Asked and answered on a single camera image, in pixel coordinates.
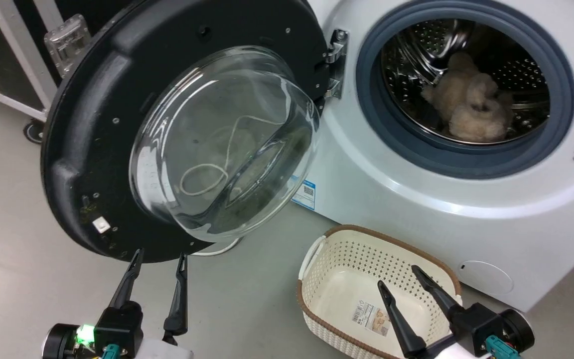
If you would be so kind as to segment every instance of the white cable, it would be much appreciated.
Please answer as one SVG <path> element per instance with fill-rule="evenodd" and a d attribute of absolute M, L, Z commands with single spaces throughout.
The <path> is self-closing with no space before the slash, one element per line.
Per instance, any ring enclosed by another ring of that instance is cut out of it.
<path fill-rule="evenodd" d="M 223 254 L 225 252 L 227 252 L 228 250 L 232 249 L 235 247 L 235 245 L 239 244 L 239 242 L 241 241 L 241 238 L 236 238 L 234 239 L 234 241 L 232 243 L 230 243 L 230 245 L 228 245 L 227 247 L 220 249 L 220 250 L 215 250 L 214 252 L 196 252 L 192 255 L 196 255 L 197 257 L 212 257 L 212 255 L 219 255 L 219 254 Z"/>
<path fill-rule="evenodd" d="M 284 79 L 281 78 L 281 89 L 283 91 L 283 93 L 285 93 L 286 96 L 286 101 L 285 101 L 285 121 L 283 122 L 272 122 L 269 120 L 264 120 L 262 118 L 258 118 L 256 116 L 251 116 L 251 115 L 243 115 L 240 116 L 239 118 L 236 119 L 236 121 L 234 121 L 234 126 L 232 128 L 232 133 L 230 134 L 230 139 L 227 142 L 227 151 L 225 153 L 225 165 L 223 165 L 222 167 L 217 165 L 217 164 L 199 164 L 196 166 L 192 166 L 190 168 L 188 168 L 183 175 L 180 177 L 180 181 L 178 184 L 178 189 L 184 194 L 184 195 L 188 195 L 190 197 L 195 197 L 201 194 L 205 194 L 208 193 L 209 191 L 213 190 L 214 188 L 216 188 L 216 186 L 218 186 L 218 184 L 223 180 L 223 178 L 225 178 L 225 181 L 227 181 L 227 179 L 230 177 L 230 175 L 228 175 L 227 173 L 227 166 L 230 164 L 230 149 L 232 147 L 232 141 L 234 139 L 234 133 L 236 132 L 236 127 L 239 124 L 239 121 L 241 120 L 241 118 L 251 118 L 252 120 L 257 120 L 259 122 L 262 123 L 268 123 L 270 125 L 284 125 L 285 122 L 287 122 L 287 117 L 289 116 L 289 109 L 291 107 L 291 97 L 289 96 L 289 93 L 287 91 L 287 83 L 285 82 Z M 221 176 L 218 177 L 218 179 L 212 183 L 210 186 L 200 190 L 200 191 L 196 191 L 196 192 L 188 192 L 185 190 L 185 186 L 183 186 L 183 183 L 185 182 L 185 177 L 187 175 L 189 175 L 190 173 L 192 173 L 193 171 L 197 170 L 198 168 L 215 168 L 219 171 L 221 171 Z M 236 187 L 234 188 L 234 190 L 237 189 L 239 191 L 242 191 L 240 188 Z M 242 237 L 240 238 L 236 238 L 234 239 L 234 241 L 232 243 L 230 243 L 230 245 L 228 245 L 227 247 L 220 249 L 220 250 L 215 250 L 214 252 L 197 252 L 194 253 L 192 255 L 196 255 L 197 257 L 212 257 L 213 255 L 219 255 L 219 254 L 223 254 L 225 252 L 227 252 L 228 250 L 232 249 L 233 247 L 235 247 L 237 244 L 239 244 L 239 242 L 241 241 Z"/>
<path fill-rule="evenodd" d="M 89 343 L 82 343 L 84 345 L 84 348 L 86 348 L 87 350 L 89 350 L 90 352 L 94 353 L 94 349 L 90 347 Z"/>
<path fill-rule="evenodd" d="M 243 116 L 237 118 L 236 121 L 234 121 L 234 127 L 232 128 L 232 134 L 230 134 L 230 140 L 227 142 L 227 152 L 225 153 L 225 165 L 221 167 L 217 164 L 200 164 L 200 165 L 196 165 L 196 166 L 192 166 L 192 167 L 188 168 L 183 173 L 183 175 L 180 177 L 180 181 L 178 184 L 178 189 L 180 189 L 180 191 L 184 195 L 194 197 L 197 195 L 208 193 L 209 191 L 216 188 L 216 186 L 218 186 L 218 184 L 223 180 L 223 178 L 225 178 L 225 181 L 227 181 L 227 179 L 230 177 L 230 175 L 228 175 L 226 169 L 227 169 L 227 166 L 230 164 L 230 149 L 232 148 L 232 141 L 234 139 L 234 133 L 236 132 L 236 127 L 239 124 L 239 121 L 241 120 L 241 118 L 251 118 L 252 120 L 257 120 L 257 121 L 263 122 L 263 123 L 269 123 L 271 125 L 283 125 L 284 124 L 284 122 L 279 122 L 279 123 L 271 122 L 271 121 L 264 120 L 264 119 L 258 118 L 256 116 L 250 116 L 250 115 L 243 115 Z M 205 168 L 205 167 L 215 168 L 215 169 L 221 171 L 221 176 L 218 177 L 216 182 L 212 183 L 212 185 L 208 186 L 207 188 L 204 188 L 204 189 L 202 189 L 200 191 L 196 191 L 196 192 L 186 191 L 185 186 L 183 186 L 183 183 L 185 182 L 185 177 L 187 175 L 189 175 L 190 173 L 192 173 L 194 170 L 198 170 L 199 168 Z"/>

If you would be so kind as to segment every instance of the laundry basket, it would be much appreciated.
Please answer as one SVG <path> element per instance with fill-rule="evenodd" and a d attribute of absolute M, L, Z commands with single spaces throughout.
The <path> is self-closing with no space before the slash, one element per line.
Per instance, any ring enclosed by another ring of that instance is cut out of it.
<path fill-rule="evenodd" d="M 376 285 L 383 280 L 427 345 L 447 336 L 448 321 L 413 275 L 412 264 L 462 304 L 455 273 L 430 255 L 355 225 L 329 230 L 311 246 L 298 274 L 298 302 L 307 326 L 355 359 L 403 357 Z"/>

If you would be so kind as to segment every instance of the basket handle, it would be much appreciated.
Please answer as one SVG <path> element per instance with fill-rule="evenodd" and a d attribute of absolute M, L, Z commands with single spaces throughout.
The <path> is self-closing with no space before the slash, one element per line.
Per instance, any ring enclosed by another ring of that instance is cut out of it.
<path fill-rule="evenodd" d="M 307 254 L 305 255 L 305 259 L 303 259 L 302 264 L 300 266 L 300 271 L 298 272 L 298 280 L 302 280 L 307 272 L 309 271 L 309 266 L 312 261 L 316 258 L 320 250 L 323 248 L 323 241 L 326 239 L 326 236 L 320 236 L 316 241 L 311 245 Z"/>

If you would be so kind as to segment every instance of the stainless steel drum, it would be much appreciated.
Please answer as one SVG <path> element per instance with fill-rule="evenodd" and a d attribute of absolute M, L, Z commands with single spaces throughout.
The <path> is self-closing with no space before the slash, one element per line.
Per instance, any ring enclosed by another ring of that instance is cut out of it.
<path fill-rule="evenodd" d="M 436 84 L 451 55 L 470 54 L 480 71 L 499 89 L 512 93 L 513 123 L 506 138 L 494 143 L 458 140 L 444 128 L 422 96 Z M 381 53 L 383 76 L 392 100 L 425 131 L 467 145 L 496 145 L 526 136 L 550 116 L 549 89 L 539 66 L 524 48 L 502 32 L 467 20 L 439 19 L 416 23 L 392 38 Z"/>

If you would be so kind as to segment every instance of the beige fluffy toy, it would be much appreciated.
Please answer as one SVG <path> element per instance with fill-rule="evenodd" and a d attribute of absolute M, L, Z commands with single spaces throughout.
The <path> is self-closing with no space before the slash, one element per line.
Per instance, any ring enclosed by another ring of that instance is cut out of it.
<path fill-rule="evenodd" d="M 426 86 L 422 91 L 451 135 L 477 143 L 501 141 L 513 120 L 512 96 L 496 94 L 497 84 L 464 52 L 449 59 L 448 71 L 435 88 Z"/>

